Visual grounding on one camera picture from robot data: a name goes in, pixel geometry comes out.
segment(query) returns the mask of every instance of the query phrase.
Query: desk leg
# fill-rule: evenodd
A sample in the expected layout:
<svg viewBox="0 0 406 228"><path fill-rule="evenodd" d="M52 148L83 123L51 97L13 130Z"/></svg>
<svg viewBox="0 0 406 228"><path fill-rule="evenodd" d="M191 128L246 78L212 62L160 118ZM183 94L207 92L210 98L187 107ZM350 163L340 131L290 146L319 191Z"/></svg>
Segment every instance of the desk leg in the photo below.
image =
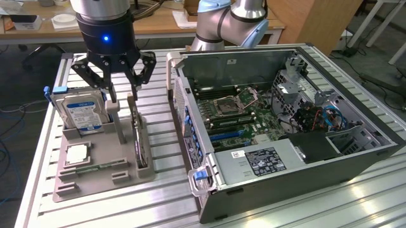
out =
<svg viewBox="0 0 406 228"><path fill-rule="evenodd" d="M384 21L382 22L376 32L374 33L371 39L367 42L367 47L372 46L376 38L379 37L380 33L383 32L386 26L388 25L388 22L391 22L391 20L394 19L396 13L399 12L400 8L403 7L406 1L399 2L398 6L394 8L394 10L391 11L391 13L387 15Z"/></svg>
<svg viewBox="0 0 406 228"><path fill-rule="evenodd" d="M382 1L382 0L378 0L375 6L374 6L374 8L372 8L372 10L370 11L370 13L368 13L368 15L367 15L367 18L366 18L364 21L362 22L362 25L359 26L359 29L356 30L356 33L354 34L354 36L352 36L352 38L351 38L351 40L350 40L348 47L352 47L352 46L354 46L354 44L355 44L358 38L360 37L360 34L362 34L363 30L366 30L366 27L367 27L370 21L371 21L372 18L374 18L374 16L375 16L375 14L376 14L376 12L378 12L378 10L379 10L382 4L383 4L383 1Z"/></svg>
<svg viewBox="0 0 406 228"><path fill-rule="evenodd" d="M270 33L271 36L268 38L267 44L278 44L282 34L282 29L272 30L271 32L272 33Z"/></svg>
<svg viewBox="0 0 406 228"><path fill-rule="evenodd" d="M394 65L395 62L398 61L400 55L403 55L406 52L406 43L403 44L403 46L400 47L400 49L398 50L398 52L395 53L395 55L392 56L391 60L388 60L388 64Z"/></svg>

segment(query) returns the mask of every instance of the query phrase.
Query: floor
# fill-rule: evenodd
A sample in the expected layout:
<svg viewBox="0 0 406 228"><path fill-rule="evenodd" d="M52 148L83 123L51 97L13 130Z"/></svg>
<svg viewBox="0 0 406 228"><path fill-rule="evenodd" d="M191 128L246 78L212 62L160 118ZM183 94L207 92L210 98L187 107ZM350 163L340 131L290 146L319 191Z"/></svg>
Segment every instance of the floor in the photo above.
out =
<svg viewBox="0 0 406 228"><path fill-rule="evenodd" d="M352 19L348 26L348 29L351 31L356 30L363 19L364 15ZM364 35L367 34L368 30L375 27L376 24L378 21L371 22ZM370 74L392 84L399 84L400 80L395 78L398 75L396 69L394 66L387 64L387 61L406 41L406 34L388 27L371 48L364 47L366 41L362 43L360 47L366 51L367 55L362 56L356 54L354 57L347 58L347 61L359 73L362 72L364 74ZM143 47L141 49L144 50L160 48L181 48L184 45L189 45L191 42L192 38L153 39L149 41L139 40L137 46ZM32 51L36 47L37 45L28 45L28 51ZM85 47L81 43L61 44L61 47L68 52L85 52ZM9 46L7 52L0 55L0 106L11 104L25 104L35 100L43 100L43 87L51 86L53 84L60 54L52 49L41 53L40 56L32 61L33 70L31 72L24 71L20 66L20 61L24 59L27 54L28 52L21 52L17 46L12 45ZM334 61L350 76L358 78L356 73L352 71L344 61L339 59L335 59ZM403 55L398 60L398 65L406 68L406 55ZM364 87L382 100L383 92L380 89L371 84L364 84ZM394 106L400 106L402 99L398 95L388 92L387 102ZM47 107L47 104L40 103L29 106L27 108L27 111L40 110L44 107ZM403 120L406 120L405 113L398 110L394 110L394 112L402 117ZM15 137L5 141L20 173L20 187L16 191L16 194L12 195L11 201L7 201L3 205L0 204L1 228L13 227L44 115L45 112L25 114L24 129ZM16 120L11 118L20 118L20 116L20 112L12 113L12 115L0 113L0 133L4 132L12 124L15 124ZM0 171L3 172L3 170L4 162L0 163ZM1 177L0 201L12 194L17 183L19 179L11 166L7 173Z"/></svg>

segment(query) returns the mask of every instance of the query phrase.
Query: hard drive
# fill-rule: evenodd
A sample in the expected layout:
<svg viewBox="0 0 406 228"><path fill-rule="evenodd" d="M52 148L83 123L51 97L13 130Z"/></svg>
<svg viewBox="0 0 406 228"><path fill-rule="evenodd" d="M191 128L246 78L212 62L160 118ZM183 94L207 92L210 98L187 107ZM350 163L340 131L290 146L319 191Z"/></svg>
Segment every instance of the hard drive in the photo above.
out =
<svg viewBox="0 0 406 228"><path fill-rule="evenodd" d="M57 87L51 100L67 129L76 128L81 135L103 132L101 125L111 118L104 107L104 94L99 89Z"/></svg>

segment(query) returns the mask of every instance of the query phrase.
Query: motherboard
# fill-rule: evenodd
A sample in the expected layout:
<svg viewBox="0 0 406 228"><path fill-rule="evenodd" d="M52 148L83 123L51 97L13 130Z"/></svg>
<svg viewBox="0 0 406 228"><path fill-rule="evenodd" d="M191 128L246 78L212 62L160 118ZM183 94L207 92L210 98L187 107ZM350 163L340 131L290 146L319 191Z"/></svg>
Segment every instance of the motherboard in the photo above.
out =
<svg viewBox="0 0 406 228"><path fill-rule="evenodd" d="M286 135L254 85L204 90L196 97L215 152L276 141Z"/></svg>

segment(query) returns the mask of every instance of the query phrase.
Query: robotic arm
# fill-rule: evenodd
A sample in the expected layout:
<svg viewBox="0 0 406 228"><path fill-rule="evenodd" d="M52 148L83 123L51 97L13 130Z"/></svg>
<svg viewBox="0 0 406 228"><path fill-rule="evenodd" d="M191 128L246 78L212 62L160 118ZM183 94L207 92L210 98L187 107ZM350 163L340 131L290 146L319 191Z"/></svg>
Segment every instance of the robotic arm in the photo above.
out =
<svg viewBox="0 0 406 228"><path fill-rule="evenodd" d="M267 1L200 0L192 51L222 50L224 40L252 48L267 31Z"/></svg>
<svg viewBox="0 0 406 228"><path fill-rule="evenodd" d="M72 69L91 87L108 90L113 103L116 97L111 74L124 72L136 98L136 90L148 83L156 64L153 52L140 52L135 45L132 23L141 15L133 17L131 14L129 0L71 0L71 3L88 48L87 58L76 61ZM155 11L160 4L143 14ZM144 68L136 75L133 65L139 59ZM88 67L89 62L101 69L103 77Z"/></svg>

